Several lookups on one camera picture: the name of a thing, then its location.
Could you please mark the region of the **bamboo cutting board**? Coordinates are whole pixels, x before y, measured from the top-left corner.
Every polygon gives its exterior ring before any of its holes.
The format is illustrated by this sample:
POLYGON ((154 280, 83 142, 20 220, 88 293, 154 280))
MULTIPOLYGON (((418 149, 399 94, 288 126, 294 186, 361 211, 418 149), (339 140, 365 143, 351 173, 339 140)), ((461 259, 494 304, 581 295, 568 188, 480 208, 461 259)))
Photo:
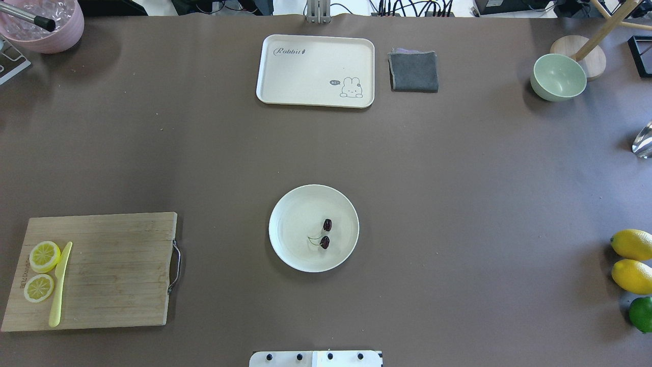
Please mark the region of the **bamboo cutting board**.
POLYGON ((73 244, 57 329, 165 325, 176 229, 175 212, 31 218, 2 331, 49 330, 52 297, 32 303, 23 295, 35 276, 29 254, 44 240, 73 244))

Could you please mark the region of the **wooden glass stand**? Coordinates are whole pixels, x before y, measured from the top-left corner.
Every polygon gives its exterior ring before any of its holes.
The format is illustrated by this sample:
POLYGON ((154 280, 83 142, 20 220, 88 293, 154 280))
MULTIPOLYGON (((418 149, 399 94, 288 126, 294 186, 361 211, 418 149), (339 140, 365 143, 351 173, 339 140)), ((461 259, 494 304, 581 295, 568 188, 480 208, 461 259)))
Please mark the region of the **wooden glass stand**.
POLYGON ((649 25, 626 22, 624 19, 638 7, 641 1, 626 1, 613 14, 610 14, 598 1, 590 2, 600 12, 606 22, 590 39, 578 35, 568 35, 557 39, 550 53, 560 54, 575 60, 584 70, 587 81, 593 81, 606 70, 606 55, 600 42, 616 27, 629 27, 650 31, 649 25))

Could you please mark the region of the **yellow lemon near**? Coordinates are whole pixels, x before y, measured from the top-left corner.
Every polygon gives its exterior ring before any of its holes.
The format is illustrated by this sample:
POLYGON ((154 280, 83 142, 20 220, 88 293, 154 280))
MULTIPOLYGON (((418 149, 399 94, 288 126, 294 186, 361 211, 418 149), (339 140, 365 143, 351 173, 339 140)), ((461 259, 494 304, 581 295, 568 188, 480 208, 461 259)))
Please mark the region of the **yellow lemon near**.
POLYGON ((651 267, 640 261, 617 261, 611 269, 611 276, 623 290, 638 295, 651 294, 651 267))

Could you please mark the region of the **metal scoop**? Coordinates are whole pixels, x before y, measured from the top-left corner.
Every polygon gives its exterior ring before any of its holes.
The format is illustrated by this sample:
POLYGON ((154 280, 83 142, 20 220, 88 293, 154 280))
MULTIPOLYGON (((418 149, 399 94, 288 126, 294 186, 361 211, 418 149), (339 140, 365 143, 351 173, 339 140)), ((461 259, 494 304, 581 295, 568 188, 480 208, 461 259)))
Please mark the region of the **metal scoop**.
POLYGON ((632 153, 638 158, 648 160, 651 158, 651 128, 652 121, 636 135, 632 144, 632 153))

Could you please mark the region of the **black-tipped metal muddler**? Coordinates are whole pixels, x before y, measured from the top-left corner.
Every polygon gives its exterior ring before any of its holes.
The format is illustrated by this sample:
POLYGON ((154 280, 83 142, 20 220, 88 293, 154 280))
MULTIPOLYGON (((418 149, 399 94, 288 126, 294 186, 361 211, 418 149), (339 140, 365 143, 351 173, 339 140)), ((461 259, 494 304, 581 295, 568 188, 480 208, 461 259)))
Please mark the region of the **black-tipped metal muddler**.
POLYGON ((1 2, 1 12, 28 23, 32 23, 49 32, 56 30, 56 22, 53 19, 32 14, 24 9, 9 5, 5 2, 1 2))

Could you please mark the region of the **dark red cherry one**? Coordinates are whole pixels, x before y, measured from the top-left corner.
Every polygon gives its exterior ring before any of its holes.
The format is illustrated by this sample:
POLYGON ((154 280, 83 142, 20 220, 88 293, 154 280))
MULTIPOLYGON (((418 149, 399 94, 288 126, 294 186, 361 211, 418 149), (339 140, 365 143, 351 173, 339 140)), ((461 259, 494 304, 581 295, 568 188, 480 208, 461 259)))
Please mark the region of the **dark red cherry one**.
POLYGON ((323 223, 323 230, 324 231, 330 232, 331 229, 332 229, 332 226, 333 226, 333 222, 332 222, 331 219, 327 218, 326 220, 324 220, 324 223, 323 223))

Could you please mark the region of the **yellow lemon far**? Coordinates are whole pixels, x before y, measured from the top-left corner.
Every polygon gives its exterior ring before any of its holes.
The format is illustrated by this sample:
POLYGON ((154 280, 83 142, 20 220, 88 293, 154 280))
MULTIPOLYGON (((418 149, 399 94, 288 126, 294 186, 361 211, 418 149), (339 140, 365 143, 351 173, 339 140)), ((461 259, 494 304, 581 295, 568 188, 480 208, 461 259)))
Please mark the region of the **yellow lemon far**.
POLYGON ((637 261, 651 259, 651 234, 643 230, 627 228, 615 233, 610 244, 619 256, 637 261))

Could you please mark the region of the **white cup rack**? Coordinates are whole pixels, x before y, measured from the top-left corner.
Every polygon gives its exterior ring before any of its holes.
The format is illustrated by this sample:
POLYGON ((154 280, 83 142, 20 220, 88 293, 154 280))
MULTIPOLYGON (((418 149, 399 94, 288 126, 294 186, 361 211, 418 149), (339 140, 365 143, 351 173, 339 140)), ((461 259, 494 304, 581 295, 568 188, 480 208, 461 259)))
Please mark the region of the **white cup rack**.
POLYGON ((31 66, 30 60, 9 40, 1 35, 1 81, 3 85, 31 66))

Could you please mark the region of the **green lime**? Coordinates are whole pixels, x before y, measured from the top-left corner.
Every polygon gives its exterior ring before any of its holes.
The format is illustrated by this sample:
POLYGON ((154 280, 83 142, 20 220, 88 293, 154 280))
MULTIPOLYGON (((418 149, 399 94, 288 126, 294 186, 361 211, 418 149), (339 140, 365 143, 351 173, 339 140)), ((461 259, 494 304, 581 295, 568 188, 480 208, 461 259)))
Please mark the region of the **green lime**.
POLYGON ((651 333, 651 297, 633 300, 629 307, 629 319, 642 333, 651 333))

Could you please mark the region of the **yellow plastic knife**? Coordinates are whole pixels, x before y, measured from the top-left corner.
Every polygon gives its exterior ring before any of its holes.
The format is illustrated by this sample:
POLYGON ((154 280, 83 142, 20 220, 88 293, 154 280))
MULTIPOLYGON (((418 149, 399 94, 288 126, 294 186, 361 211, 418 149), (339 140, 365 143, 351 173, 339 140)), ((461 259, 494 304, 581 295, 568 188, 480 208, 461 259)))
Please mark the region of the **yellow plastic knife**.
POLYGON ((67 272, 68 259, 72 251, 74 243, 68 242, 61 254, 61 259, 55 267, 55 290, 53 292, 53 300, 49 313, 48 325, 50 328, 55 328, 61 322, 61 311, 63 302, 63 290, 65 283, 65 275, 67 272))

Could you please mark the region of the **yellow lemon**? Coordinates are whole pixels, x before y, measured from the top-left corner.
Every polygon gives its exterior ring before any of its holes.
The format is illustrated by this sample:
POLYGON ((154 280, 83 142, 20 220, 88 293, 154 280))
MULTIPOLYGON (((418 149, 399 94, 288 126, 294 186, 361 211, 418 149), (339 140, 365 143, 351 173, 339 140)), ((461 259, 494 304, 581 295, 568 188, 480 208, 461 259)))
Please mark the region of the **yellow lemon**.
POLYGON ((627 228, 615 233, 610 244, 619 256, 637 261, 651 259, 651 234, 643 230, 627 228))
POLYGON ((640 261, 617 261, 611 269, 611 276, 623 290, 638 295, 651 294, 651 267, 640 261))

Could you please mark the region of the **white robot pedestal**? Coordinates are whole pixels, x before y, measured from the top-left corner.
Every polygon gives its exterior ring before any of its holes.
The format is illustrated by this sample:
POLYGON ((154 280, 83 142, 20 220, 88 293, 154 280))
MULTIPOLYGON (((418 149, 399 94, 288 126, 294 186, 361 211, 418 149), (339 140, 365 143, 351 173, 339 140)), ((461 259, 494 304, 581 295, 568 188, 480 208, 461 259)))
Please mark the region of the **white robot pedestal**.
POLYGON ((383 366, 381 351, 307 350, 258 351, 252 354, 249 366, 383 366))

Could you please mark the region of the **green bowl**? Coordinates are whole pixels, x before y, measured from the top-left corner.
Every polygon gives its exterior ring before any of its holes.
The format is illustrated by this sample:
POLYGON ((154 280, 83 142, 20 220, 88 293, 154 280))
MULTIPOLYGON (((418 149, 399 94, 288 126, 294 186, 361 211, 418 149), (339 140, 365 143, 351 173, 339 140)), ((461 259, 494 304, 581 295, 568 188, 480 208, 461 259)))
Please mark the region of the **green bowl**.
POLYGON ((587 77, 577 61, 561 54, 546 54, 535 61, 529 82, 538 97, 559 102, 583 93, 587 77))

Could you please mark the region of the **cream rabbit tray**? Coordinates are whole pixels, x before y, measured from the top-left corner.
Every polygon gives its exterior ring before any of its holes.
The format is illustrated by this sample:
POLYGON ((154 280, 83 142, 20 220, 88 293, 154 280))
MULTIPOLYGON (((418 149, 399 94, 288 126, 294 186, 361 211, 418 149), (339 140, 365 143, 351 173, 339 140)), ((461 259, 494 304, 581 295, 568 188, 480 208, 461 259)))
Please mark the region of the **cream rabbit tray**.
POLYGON ((267 104, 367 108, 375 47, 368 39, 272 34, 263 40, 256 95, 267 104))

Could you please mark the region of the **black glass tray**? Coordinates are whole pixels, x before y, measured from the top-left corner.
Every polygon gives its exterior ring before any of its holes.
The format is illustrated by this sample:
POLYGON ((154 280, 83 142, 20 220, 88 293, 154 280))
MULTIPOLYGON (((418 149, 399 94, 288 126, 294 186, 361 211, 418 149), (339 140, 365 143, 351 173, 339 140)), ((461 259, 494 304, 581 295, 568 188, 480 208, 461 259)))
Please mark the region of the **black glass tray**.
POLYGON ((639 77, 651 78, 651 36, 634 35, 627 41, 639 77))

